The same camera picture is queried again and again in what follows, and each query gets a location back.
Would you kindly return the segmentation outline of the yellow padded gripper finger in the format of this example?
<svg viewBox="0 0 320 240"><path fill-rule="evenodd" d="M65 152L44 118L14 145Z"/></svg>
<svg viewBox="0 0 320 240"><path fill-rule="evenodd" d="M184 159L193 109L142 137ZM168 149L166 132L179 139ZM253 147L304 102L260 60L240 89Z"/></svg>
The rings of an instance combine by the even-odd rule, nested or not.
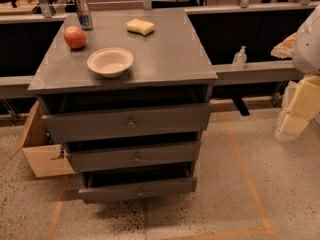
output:
<svg viewBox="0 0 320 240"><path fill-rule="evenodd" d="M298 83L290 81L276 123L275 137L292 141L307 128L320 112L320 76L307 75Z"/></svg>

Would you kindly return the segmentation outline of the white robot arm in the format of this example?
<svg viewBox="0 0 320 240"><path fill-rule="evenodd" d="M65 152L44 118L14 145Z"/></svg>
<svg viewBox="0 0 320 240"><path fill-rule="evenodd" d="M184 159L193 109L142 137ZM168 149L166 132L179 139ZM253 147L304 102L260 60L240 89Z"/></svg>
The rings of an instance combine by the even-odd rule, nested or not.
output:
<svg viewBox="0 0 320 240"><path fill-rule="evenodd" d="M296 33L275 46L271 55L291 58L293 67L304 74L302 80L285 89L275 136L287 142L298 138L320 112L320 6Z"/></svg>

